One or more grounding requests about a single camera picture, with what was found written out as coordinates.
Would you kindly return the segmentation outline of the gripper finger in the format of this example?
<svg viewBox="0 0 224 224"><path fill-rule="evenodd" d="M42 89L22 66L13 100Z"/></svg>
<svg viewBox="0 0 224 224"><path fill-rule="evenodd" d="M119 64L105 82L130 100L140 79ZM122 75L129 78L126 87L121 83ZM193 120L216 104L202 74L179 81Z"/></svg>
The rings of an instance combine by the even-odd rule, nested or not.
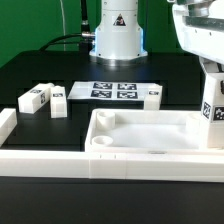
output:
<svg viewBox="0 0 224 224"><path fill-rule="evenodd" d="M219 63L200 57L199 62L204 72L205 78L223 79L223 72Z"/></svg>

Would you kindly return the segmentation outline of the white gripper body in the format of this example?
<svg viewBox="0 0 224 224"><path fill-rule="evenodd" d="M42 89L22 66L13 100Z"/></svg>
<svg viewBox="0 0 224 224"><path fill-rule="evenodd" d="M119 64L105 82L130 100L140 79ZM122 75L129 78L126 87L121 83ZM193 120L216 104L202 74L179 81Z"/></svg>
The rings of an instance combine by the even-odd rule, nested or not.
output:
<svg viewBox="0 0 224 224"><path fill-rule="evenodd" d="M224 3L174 3L172 15L183 50L224 64Z"/></svg>

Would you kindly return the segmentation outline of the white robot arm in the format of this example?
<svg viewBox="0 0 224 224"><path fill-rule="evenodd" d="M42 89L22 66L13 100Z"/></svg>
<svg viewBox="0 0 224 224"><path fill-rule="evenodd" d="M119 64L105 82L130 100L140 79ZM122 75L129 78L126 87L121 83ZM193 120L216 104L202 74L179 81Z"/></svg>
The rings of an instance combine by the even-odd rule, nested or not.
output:
<svg viewBox="0 0 224 224"><path fill-rule="evenodd" d="M224 73L224 0L167 0L181 48L199 57L206 73ZM102 0L95 29L94 62L109 66L140 62L148 55L137 22L138 0Z"/></svg>

